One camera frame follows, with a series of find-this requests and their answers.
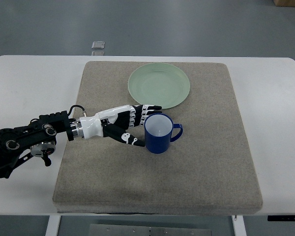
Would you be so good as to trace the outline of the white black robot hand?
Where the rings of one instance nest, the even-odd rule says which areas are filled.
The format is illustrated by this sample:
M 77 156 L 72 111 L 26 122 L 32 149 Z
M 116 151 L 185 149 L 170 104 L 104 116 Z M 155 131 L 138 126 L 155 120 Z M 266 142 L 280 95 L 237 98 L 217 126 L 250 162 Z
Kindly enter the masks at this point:
M 78 118 L 71 123 L 71 129 L 74 137 L 109 137 L 120 143 L 144 147 L 145 142 L 127 130 L 144 125 L 148 116 L 161 113 L 161 110 L 162 107 L 156 105 L 123 105 L 98 112 L 92 117 Z

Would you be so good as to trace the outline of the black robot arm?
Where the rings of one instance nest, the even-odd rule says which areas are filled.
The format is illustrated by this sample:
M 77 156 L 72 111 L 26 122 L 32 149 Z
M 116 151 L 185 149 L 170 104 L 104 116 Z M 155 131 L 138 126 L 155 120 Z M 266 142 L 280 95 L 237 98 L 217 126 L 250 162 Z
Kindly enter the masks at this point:
M 56 149 L 58 133 L 65 132 L 69 141 L 82 136 L 82 127 L 69 117 L 74 108 L 87 115 L 83 106 L 73 105 L 68 112 L 40 115 L 27 126 L 0 129 L 0 178 L 9 178 L 13 170 L 32 157 L 39 157 L 46 167 L 50 166 L 49 156 Z

